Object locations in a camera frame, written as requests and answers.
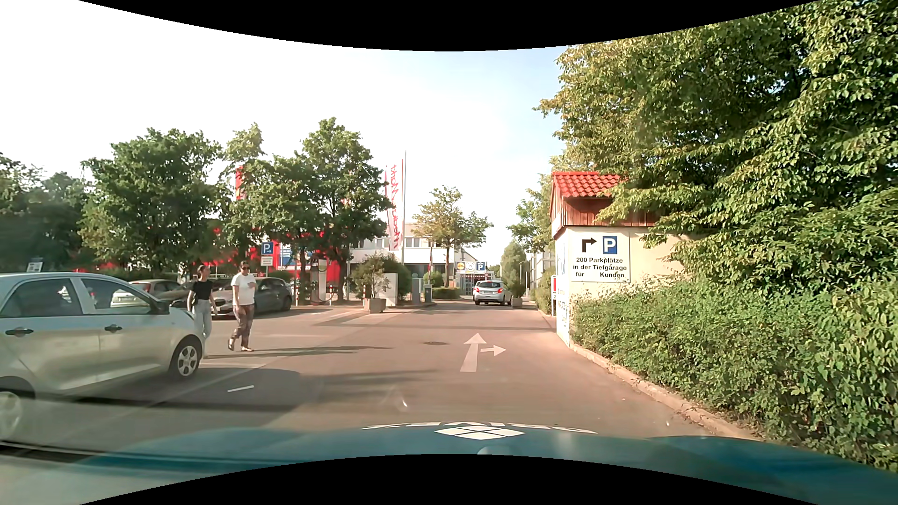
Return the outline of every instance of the asphalt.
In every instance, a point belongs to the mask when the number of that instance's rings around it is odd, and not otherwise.
[[[292,310],[256,319],[252,353],[227,349],[234,325],[213,323],[209,357],[191,380],[145,380],[44,405],[50,414],[22,442],[92,453],[219,428],[453,421],[621,437],[708,434],[569,350],[532,307],[458,301],[378,315],[357,307]],[[12,455],[6,449],[0,482],[23,471]]]

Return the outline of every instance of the light blue jeans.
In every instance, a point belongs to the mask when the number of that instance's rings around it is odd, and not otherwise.
[[[202,337],[203,347],[212,334],[212,304],[208,300],[193,301],[193,319],[197,323],[197,336]]]

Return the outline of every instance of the potted plant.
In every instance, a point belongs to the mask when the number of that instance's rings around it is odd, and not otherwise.
[[[383,256],[374,254],[352,270],[352,280],[365,293],[365,308],[370,314],[380,314],[387,307],[386,298],[378,298],[378,293],[386,292],[390,281],[383,275]]]
[[[520,280],[512,280],[508,285],[508,290],[511,291],[511,306],[513,308],[521,308],[524,306],[524,301],[521,297],[524,296],[524,292],[527,288]]]

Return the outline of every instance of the woman in white t-shirt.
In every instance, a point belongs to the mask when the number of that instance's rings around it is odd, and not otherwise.
[[[250,349],[250,329],[252,317],[256,314],[256,277],[250,273],[250,263],[240,264],[240,273],[231,279],[233,289],[233,316],[237,319],[237,328],[227,342],[227,348],[233,350],[237,339],[240,339],[240,350],[252,352]]]

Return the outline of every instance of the car window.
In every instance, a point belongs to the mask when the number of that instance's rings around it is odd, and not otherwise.
[[[82,279],[91,293],[94,312],[115,315],[150,314],[150,299],[145,292],[102,279]]]
[[[78,295],[69,279],[33,280],[21,284],[6,301],[2,317],[81,315]]]

